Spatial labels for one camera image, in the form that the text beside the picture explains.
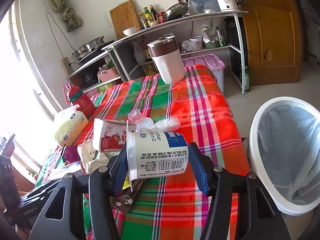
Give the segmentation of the dark soy sauce bottle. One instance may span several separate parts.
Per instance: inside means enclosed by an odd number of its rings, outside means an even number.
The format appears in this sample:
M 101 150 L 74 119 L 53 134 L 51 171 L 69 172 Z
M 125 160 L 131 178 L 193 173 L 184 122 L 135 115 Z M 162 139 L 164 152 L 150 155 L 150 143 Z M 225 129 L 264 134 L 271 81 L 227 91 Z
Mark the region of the dark soy sauce bottle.
M 158 20 L 158 18 L 157 18 L 157 12 L 156 12 L 156 10 L 154 9 L 153 5 L 150 5 L 150 12 L 151 12 L 151 14 L 152 14 L 153 19 L 154 19 L 155 21 L 157 21 L 157 20 Z

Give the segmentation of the white paper bag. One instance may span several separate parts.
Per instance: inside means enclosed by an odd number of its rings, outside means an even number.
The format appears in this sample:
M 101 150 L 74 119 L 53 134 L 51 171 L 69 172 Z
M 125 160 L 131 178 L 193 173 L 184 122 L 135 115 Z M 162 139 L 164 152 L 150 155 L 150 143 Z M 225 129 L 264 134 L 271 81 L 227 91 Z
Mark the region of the white paper bag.
M 108 152 L 100 152 L 93 147 L 92 139 L 78 145 L 77 153 L 86 174 L 90 174 L 99 167 L 107 165 L 111 159 L 111 155 Z

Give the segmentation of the steel steamer pot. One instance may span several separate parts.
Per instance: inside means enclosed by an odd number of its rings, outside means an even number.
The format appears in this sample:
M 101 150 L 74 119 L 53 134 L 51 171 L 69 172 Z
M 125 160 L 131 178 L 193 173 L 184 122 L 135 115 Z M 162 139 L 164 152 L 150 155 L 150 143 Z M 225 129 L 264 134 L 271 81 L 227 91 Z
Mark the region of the steel steamer pot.
M 77 50 L 74 51 L 73 55 L 79 57 L 84 52 L 92 52 L 96 48 L 98 48 L 100 45 L 104 44 L 104 36 L 99 36 L 90 42 L 87 42 L 86 44 L 80 46 Z

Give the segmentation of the brown coffee sachet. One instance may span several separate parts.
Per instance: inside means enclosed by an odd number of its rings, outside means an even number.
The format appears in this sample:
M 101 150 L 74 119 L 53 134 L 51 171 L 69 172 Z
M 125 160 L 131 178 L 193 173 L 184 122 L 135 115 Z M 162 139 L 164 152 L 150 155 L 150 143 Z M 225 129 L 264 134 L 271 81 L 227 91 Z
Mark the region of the brown coffee sachet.
M 112 207 L 127 214 L 131 210 L 133 202 L 139 193 L 143 182 L 143 179 L 136 179 L 132 182 L 131 187 L 129 177 L 127 176 L 121 192 L 116 196 L 116 198 L 114 198 L 114 200 L 112 200 Z

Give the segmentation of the clear plastic bag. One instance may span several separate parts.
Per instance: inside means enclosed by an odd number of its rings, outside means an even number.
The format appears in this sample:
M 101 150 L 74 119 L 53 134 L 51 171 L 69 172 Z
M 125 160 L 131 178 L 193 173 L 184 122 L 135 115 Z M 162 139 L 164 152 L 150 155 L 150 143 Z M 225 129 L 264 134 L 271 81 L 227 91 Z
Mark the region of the clear plastic bag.
M 174 132 L 180 128 L 181 123 L 178 118 L 170 117 L 159 120 L 151 125 L 146 125 L 140 129 L 140 132 Z

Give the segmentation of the white ceramic bowl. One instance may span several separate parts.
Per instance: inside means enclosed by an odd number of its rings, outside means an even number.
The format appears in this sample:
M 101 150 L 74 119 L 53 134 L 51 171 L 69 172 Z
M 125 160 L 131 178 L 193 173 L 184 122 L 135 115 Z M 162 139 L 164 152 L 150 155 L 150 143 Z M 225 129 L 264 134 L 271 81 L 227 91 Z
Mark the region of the white ceramic bowl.
M 123 34 L 125 36 L 131 36 L 131 35 L 135 34 L 136 32 L 137 32 L 136 26 L 123 30 Z

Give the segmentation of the red antler water bottle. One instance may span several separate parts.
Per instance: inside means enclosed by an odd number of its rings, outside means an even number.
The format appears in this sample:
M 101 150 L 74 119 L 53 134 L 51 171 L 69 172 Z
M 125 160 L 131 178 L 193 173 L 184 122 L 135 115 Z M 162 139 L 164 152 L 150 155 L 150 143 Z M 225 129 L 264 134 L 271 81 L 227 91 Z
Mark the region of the red antler water bottle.
M 79 105 L 76 109 L 84 113 L 86 118 L 90 118 L 96 110 L 95 105 L 91 99 L 82 92 L 78 86 L 72 86 L 71 83 L 63 83 L 62 91 L 67 104 L 71 106 Z

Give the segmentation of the yellow tissue pack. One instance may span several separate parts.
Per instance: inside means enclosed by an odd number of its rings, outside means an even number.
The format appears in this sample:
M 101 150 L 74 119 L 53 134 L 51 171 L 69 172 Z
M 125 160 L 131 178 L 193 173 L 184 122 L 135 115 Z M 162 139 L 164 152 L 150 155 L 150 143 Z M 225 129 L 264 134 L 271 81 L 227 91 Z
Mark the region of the yellow tissue pack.
M 77 110 L 79 107 L 68 107 L 54 117 L 54 138 L 61 147 L 71 146 L 88 124 L 84 113 Z

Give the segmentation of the white power strip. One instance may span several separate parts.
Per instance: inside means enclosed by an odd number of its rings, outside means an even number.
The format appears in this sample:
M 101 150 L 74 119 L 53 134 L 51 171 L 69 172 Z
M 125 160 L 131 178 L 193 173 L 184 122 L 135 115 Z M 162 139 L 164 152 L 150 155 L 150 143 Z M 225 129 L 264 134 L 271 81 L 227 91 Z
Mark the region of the white power strip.
M 71 75 L 73 73 L 73 68 L 72 68 L 72 64 L 69 61 L 69 58 L 68 57 L 64 57 L 61 60 L 61 63 L 62 63 L 62 66 L 64 67 L 67 75 L 68 76 Z

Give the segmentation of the hanging green cloth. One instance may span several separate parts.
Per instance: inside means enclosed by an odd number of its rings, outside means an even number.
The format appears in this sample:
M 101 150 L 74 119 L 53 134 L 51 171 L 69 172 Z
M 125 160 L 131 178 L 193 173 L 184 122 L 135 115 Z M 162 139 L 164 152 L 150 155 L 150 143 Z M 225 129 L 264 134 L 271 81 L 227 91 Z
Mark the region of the hanging green cloth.
M 74 10 L 68 5 L 67 0 L 49 0 L 54 12 L 60 13 L 61 20 L 68 32 L 82 26 L 82 20 L 75 15 Z

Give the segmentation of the wooden door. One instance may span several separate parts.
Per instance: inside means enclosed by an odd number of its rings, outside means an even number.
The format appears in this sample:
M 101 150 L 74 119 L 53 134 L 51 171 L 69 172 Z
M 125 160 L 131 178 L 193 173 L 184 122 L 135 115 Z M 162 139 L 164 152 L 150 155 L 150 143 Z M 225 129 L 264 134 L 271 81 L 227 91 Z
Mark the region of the wooden door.
M 295 0 L 244 0 L 241 7 L 252 85 L 298 82 L 302 31 Z

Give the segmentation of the strawberry milk carton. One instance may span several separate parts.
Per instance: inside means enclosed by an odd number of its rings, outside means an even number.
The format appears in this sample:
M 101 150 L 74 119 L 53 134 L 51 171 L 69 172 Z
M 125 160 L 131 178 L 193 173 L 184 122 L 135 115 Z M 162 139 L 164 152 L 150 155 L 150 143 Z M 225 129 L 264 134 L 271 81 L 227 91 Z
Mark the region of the strawberry milk carton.
M 99 152 L 120 151 L 126 142 L 127 123 L 95 118 L 92 146 Z

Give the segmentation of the clear plastic container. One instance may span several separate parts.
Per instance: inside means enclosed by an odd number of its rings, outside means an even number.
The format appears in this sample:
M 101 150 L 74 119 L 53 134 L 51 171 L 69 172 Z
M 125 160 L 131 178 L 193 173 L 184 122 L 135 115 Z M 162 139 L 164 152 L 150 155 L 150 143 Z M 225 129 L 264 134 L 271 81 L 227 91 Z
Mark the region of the clear plastic container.
M 188 0 L 188 8 L 191 16 L 221 11 L 217 0 Z

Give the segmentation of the purple snack wrapper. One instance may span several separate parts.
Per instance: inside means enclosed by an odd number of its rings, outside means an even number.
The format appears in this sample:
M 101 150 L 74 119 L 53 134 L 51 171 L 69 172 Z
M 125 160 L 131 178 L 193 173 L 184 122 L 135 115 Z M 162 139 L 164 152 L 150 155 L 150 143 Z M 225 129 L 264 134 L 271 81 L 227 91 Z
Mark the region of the purple snack wrapper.
M 61 157 L 64 162 L 68 161 L 70 163 L 74 163 L 77 161 L 80 161 L 80 157 L 78 154 L 78 146 L 77 145 L 71 145 L 67 146 L 65 145 L 62 149 Z

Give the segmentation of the white yogurt cup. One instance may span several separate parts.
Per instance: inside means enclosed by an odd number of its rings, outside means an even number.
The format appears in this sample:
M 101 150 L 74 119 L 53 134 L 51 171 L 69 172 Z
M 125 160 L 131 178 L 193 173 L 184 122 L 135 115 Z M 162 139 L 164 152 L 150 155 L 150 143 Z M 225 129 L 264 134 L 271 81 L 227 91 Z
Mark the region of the white yogurt cup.
M 173 176 L 188 163 L 185 138 L 176 132 L 131 132 L 127 123 L 126 156 L 129 181 Z

